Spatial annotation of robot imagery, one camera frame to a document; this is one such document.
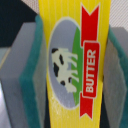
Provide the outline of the gripper grey green padded left finger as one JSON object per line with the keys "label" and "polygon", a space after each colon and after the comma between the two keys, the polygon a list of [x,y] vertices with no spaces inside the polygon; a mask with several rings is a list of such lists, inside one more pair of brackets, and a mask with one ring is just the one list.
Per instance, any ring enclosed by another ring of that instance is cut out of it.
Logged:
{"label": "gripper grey green padded left finger", "polygon": [[46,43],[39,15],[24,23],[0,69],[12,128],[44,128]]}

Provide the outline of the gripper grey green padded right finger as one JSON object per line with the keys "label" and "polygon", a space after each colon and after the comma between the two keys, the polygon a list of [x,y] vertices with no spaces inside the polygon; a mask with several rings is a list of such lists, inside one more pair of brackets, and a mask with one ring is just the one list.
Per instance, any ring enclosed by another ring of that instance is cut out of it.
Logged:
{"label": "gripper grey green padded right finger", "polygon": [[123,27],[109,28],[103,94],[109,128],[128,128],[128,31]]}

